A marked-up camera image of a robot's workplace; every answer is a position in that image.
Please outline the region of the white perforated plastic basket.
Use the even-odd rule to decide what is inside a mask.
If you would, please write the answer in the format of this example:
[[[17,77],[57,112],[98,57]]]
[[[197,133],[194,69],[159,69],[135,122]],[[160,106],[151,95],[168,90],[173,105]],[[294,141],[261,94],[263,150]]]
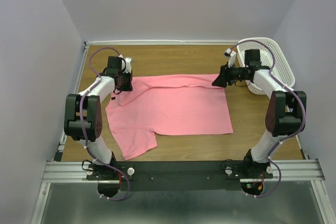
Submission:
[[[278,88],[283,92],[287,91],[282,88],[283,86],[292,89],[295,84],[295,76],[277,42],[266,37],[247,38],[239,42],[240,44],[236,48],[238,52],[237,60],[240,67],[245,66],[246,50],[258,49],[262,65],[269,67],[271,74],[282,83]]]

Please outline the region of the pink t shirt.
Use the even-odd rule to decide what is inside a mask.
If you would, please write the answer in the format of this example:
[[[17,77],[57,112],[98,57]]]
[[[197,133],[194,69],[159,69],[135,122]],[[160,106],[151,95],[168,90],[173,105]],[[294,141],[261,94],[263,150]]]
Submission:
[[[232,134],[224,89],[216,74],[135,77],[133,90],[112,94],[106,107],[109,129],[124,160],[157,147],[156,134]]]

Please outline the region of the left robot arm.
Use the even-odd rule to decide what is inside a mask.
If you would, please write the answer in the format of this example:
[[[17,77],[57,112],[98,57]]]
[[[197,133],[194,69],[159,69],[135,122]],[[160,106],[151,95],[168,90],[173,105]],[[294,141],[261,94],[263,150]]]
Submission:
[[[116,167],[116,159],[102,137],[101,102],[114,91],[132,91],[132,59],[110,56],[102,72],[92,71],[96,79],[89,87],[66,97],[64,133],[80,142],[95,165],[106,166],[125,177]]]

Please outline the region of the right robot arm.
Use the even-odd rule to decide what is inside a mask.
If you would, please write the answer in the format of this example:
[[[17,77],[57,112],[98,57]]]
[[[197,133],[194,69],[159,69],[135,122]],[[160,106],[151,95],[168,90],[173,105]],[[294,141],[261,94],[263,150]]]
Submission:
[[[264,66],[258,49],[245,51],[244,67],[236,67],[236,53],[227,49],[228,62],[222,65],[214,87],[226,88],[236,81],[249,81],[259,86],[269,98],[265,116],[266,130],[259,142],[245,155],[240,171],[246,175],[265,172],[274,153],[289,138],[305,128],[307,95],[286,86]]]

